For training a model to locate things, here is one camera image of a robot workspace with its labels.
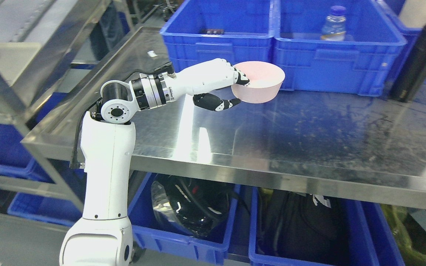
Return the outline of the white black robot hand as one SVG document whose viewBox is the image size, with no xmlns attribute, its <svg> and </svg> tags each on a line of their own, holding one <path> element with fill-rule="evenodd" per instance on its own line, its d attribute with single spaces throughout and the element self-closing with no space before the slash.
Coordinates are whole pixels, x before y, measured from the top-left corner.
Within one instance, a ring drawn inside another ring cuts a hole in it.
<svg viewBox="0 0 426 266">
<path fill-rule="evenodd" d="M 239 84 L 248 86 L 250 79 L 226 59 L 215 58 L 202 62 L 176 74 L 166 76 L 165 84 L 174 98 L 191 95 L 195 106 L 210 111 L 223 111 L 241 103 L 238 98 L 221 99 L 212 91 Z"/>
</svg>

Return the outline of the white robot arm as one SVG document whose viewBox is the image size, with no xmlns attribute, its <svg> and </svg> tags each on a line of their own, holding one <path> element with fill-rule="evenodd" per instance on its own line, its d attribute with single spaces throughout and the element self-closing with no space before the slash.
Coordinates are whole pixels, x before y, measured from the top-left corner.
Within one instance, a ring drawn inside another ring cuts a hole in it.
<svg viewBox="0 0 426 266">
<path fill-rule="evenodd" d="M 174 101 L 165 74 L 140 74 L 102 85 L 100 97 L 81 118 L 87 186 L 82 217 L 68 230 L 61 246 L 61 266 L 127 266 L 134 242 L 128 217 L 128 183 L 135 149 L 133 115 Z"/>
</svg>

